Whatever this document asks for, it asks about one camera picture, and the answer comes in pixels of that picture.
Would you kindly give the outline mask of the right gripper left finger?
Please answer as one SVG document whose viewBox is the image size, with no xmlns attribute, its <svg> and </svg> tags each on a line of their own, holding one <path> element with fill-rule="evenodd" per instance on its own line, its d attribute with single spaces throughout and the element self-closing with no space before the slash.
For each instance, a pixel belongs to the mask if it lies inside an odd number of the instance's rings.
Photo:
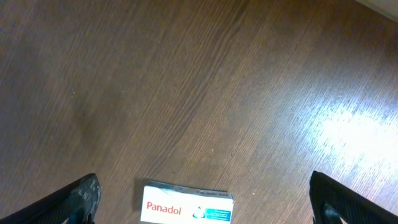
<svg viewBox="0 0 398 224">
<path fill-rule="evenodd" d="M 1 224 L 92 224 L 101 200 L 94 173 L 66 185 L 35 203 L 1 219 Z"/>
</svg>

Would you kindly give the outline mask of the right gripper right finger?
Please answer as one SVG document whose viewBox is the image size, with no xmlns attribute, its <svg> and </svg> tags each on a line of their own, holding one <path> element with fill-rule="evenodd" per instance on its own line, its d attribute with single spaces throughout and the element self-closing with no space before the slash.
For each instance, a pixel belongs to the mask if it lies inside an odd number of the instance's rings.
<svg viewBox="0 0 398 224">
<path fill-rule="evenodd" d="M 309 196 L 316 224 L 397 223 L 397 215 L 321 172 L 312 172 Z"/>
</svg>

